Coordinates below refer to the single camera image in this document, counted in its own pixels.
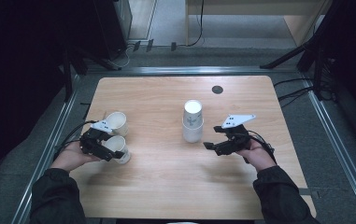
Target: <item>table top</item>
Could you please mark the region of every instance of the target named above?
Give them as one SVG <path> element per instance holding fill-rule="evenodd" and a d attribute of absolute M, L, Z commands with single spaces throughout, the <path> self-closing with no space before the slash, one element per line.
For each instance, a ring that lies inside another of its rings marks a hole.
<path fill-rule="evenodd" d="M 223 92 L 212 92 L 214 86 Z M 191 99 L 202 103 L 204 118 L 202 141 L 193 144 L 182 136 L 183 108 Z M 227 140 L 213 127 L 229 114 L 255 114 L 244 126 L 270 143 L 278 165 L 307 189 L 269 77 L 105 77 L 87 120 L 115 111 L 127 116 L 131 159 L 87 163 L 71 172 L 87 217 L 262 219 L 252 187 L 255 169 L 236 154 L 218 157 L 202 144 Z M 303 198 L 315 216 L 310 196 Z"/>

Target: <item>person's right arm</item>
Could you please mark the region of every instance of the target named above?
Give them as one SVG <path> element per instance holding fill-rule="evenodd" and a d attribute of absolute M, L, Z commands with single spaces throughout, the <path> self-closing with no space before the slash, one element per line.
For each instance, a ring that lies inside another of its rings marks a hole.
<path fill-rule="evenodd" d="M 319 223 L 311 215 L 291 178 L 258 142 L 251 140 L 249 149 L 236 153 L 245 157 L 258 172 L 253 187 L 259 196 L 266 223 Z"/>

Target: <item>white cup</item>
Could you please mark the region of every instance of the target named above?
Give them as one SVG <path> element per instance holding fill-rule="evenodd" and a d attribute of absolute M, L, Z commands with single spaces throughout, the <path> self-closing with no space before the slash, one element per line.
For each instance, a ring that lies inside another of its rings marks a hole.
<path fill-rule="evenodd" d="M 128 134 L 127 117 L 122 112 L 114 112 L 107 116 L 106 121 L 113 131 L 112 134 L 125 136 Z"/>
<path fill-rule="evenodd" d="M 201 120 L 201 124 L 197 128 L 190 128 L 187 127 L 184 122 L 183 123 L 183 138 L 189 143 L 196 143 L 201 140 L 202 135 L 203 135 L 203 126 L 204 126 L 204 120 Z"/>
<path fill-rule="evenodd" d="M 104 147 L 107 147 L 113 152 L 120 151 L 124 153 L 124 155 L 119 159 L 113 158 L 113 160 L 119 164 L 125 164 L 131 159 L 131 153 L 128 151 L 128 147 L 125 144 L 125 138 L 122 136 L 117 135 L 109 138 L 105 142 Z"/>
<path fill-rule="evenodd" d="M 200 127 L 203 123 L 202 105 L 197 100 L 190 100 L 184 105 L 183 124 L 191 129 Z"/>

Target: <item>gray carpet floor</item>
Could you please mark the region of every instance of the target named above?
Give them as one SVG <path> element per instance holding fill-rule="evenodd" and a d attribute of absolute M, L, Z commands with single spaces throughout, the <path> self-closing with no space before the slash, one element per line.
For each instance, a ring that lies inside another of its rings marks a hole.
<path fill-rule="evenodd" d="M 154 48 L 147 52 L 145 48 L 141 48 L 135 52 L 131 49 L 128 51 L 130 62 L 120 72 L 108 72 L 96 64 L 89 63 L 90 72 L 87 76 L 79 77 L 80 82 L 75 86 L 77 99 L 63 127 L 60 141 L 84 120 L 87 104 L 91 102 L 97 82 L 102 77 L 195 75 L 185 74 L 184 71 L 188 70 L 188 67 L 182 66 L 224 66 L 225 68 L 242 66 L 248 72 L 223 75 L 268 75 L 274 83 L 301 77 L 293 66 L 297 63 L 298 57 L 287 61 L 273 72 L 257 68 L 259 64 L 271 62 L 281 56 L 287 52 L 286 49 L 178 48 L 171 51 L 169 48 Z M 126 61 L 126 56 L 121 56 L 115 63 Z M 164 72 L 154 73 L 153 67 L 162 67 Z M 300 81 L 287 83 L 277 86 L 276 92 L 280 96 L 303 87 Z M 30 136 L 1 162 L 0 223 L 10 223 L 14 218 L 25 188 L 64 106 L 64 90 L 61 90 Z M 337 104 L 328 102 L 326 106 L 356 164 L 356 143 L 351 128 Z M 309 97 L 305 95 L 283 107 L 283 113 L 318 212 L 317 219 L 321 223 L 356 223 L 356 195 Z M 89 218 L 88 221 L 99 223 L 100 220 Z M 114 219 L 104 219 L 103 223 L 114 223 Z"/>

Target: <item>person's left hand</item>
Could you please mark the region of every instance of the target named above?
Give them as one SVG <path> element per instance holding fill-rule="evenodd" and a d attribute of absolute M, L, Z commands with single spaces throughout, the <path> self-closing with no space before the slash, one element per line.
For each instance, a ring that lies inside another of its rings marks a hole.
<path fill-rule="evenodd" d="M 79 147 L 79 141 L 77 141 L 70 143 L 63 151 L 61 151 L 50 168 L 59 168 L 70 172 L 87 162 L 100 160 L 101 159 L 93 155 L 82 153 L 81 148 Z"/>

